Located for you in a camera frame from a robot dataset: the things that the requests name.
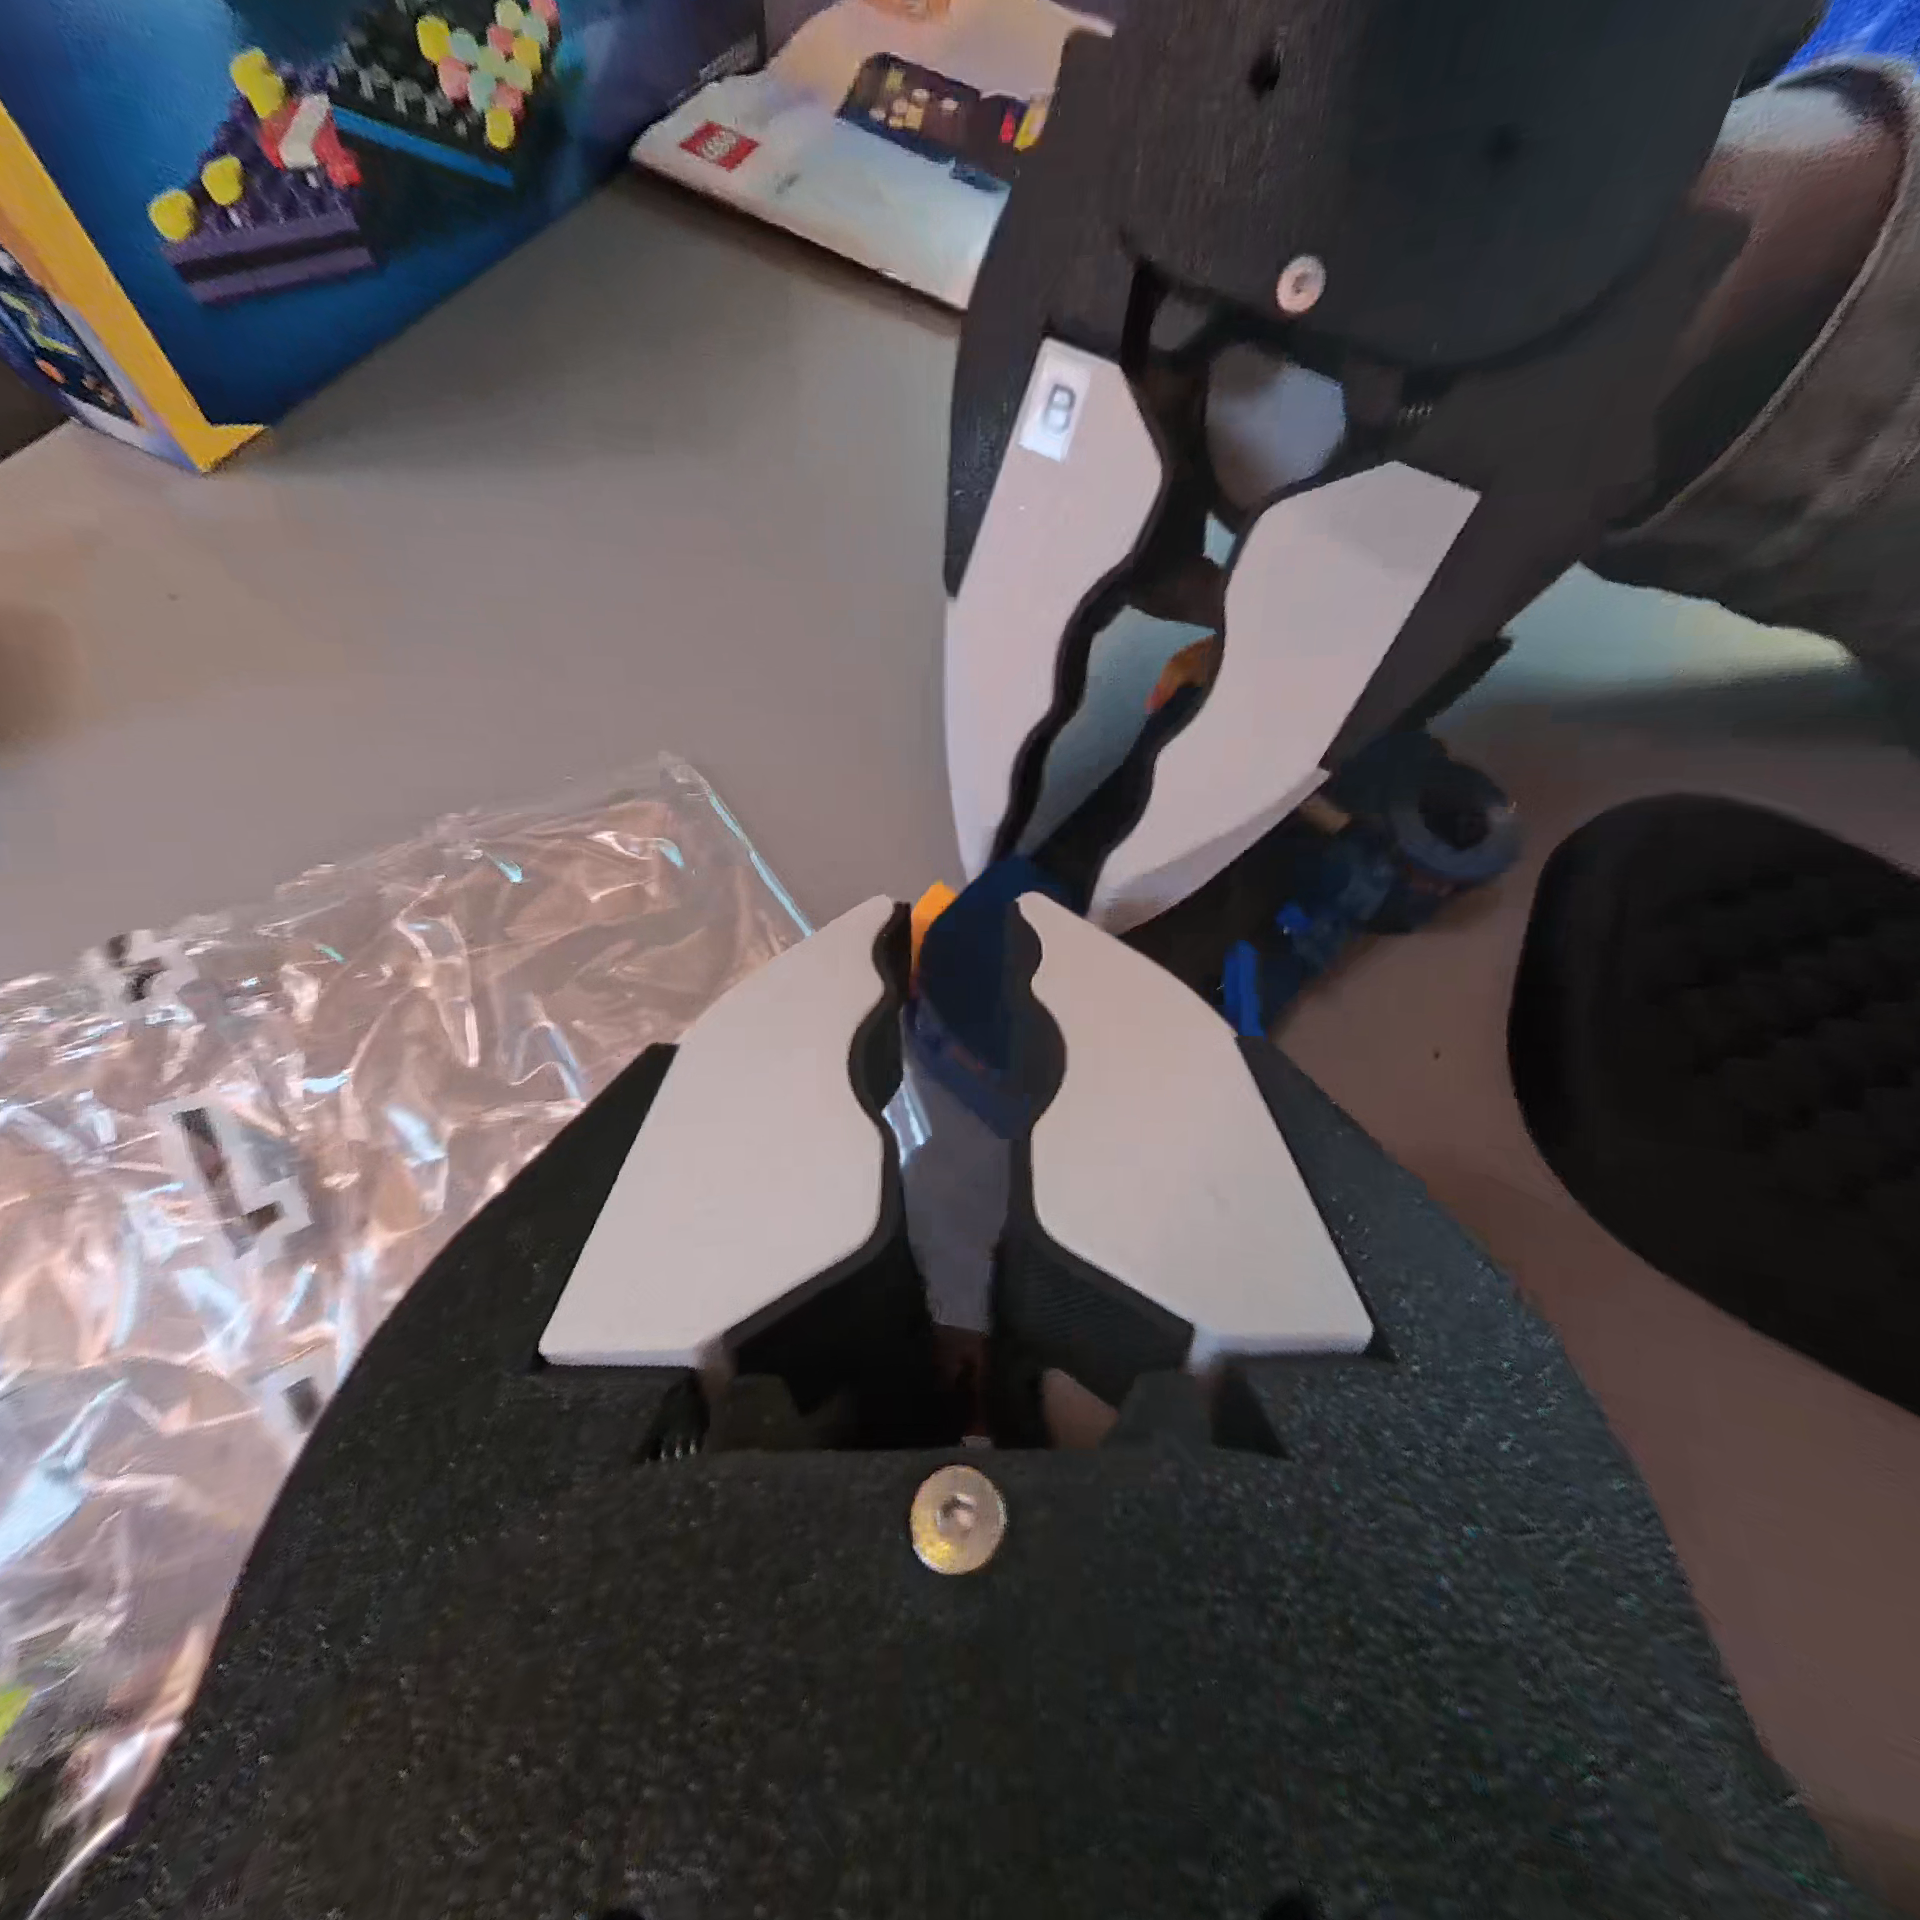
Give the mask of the clear plastic bag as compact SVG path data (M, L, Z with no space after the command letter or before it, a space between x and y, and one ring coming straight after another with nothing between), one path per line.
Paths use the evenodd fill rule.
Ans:
M130 1813L306 1434L431 1258L808 931L664 755L6 983L6 1914Z

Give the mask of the large black cushioned pad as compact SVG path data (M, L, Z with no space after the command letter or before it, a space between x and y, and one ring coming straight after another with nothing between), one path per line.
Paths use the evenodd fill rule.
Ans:
M1527 1136L1641 1261L1918 1409L1918 877L1662 794L1543 864L1506 1013Z

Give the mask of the instruction booklet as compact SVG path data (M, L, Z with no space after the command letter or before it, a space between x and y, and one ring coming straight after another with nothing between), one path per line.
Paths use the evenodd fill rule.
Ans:
M1042 142L1063 48L1115 2L760 3L760 50L633 143L639 171L955 313Z

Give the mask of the blue and yellow toy box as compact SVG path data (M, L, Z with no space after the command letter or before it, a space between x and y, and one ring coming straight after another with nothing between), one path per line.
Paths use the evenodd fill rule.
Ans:
M6 369L209 471L763 54L745 2L6 2Z

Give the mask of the blue brick-built game console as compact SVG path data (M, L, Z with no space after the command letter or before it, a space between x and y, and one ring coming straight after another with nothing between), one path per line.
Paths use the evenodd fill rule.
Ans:
M1238 1035L1265 1038L1355 944L1420 929L1506 875L1520 855L1519 811L1495 778L1452 755L1432 720L1511 643L1503 630L1466 653L1307 802L1128 944L1200 992ZM915 905L905 1032L918 1065L1000 1137L1023 1115L1008 958L1016 902L1039 896L1089 909L1097 830L1121 824L1121 806L1145 797L1153 750L1195 714L1222 651L1209 633L1167 659L1137 745L1036 851L1008 855L964 891L935 886Z

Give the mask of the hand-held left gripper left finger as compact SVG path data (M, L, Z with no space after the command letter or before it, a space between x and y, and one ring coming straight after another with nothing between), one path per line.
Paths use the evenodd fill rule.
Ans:
M868 897L692 1021L540 1359L713 1369L888 1243L905 931L903 902Z

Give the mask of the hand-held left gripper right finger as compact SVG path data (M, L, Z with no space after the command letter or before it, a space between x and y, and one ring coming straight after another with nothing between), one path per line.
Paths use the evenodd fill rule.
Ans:
M1065 1286L1036 1344L1068 1373L1216 1373L1359 1354L1376 1322L1265 1099L1198 992L1042 896L1017 905L1063 1045L1027 1136L1025 1226Z

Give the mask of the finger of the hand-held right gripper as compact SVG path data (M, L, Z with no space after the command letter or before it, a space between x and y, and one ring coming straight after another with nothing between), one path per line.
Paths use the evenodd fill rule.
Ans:
M1271 502L1240 544L1223 653L1162 750L1090 919L1139 927L1223 872L1328 777L1331 751L1479 494L1380 463Z
M1023 814L1071 629L1137 560L1167 494L1162 441L1111 359L1047 337L944 622L944 745L964 869Z

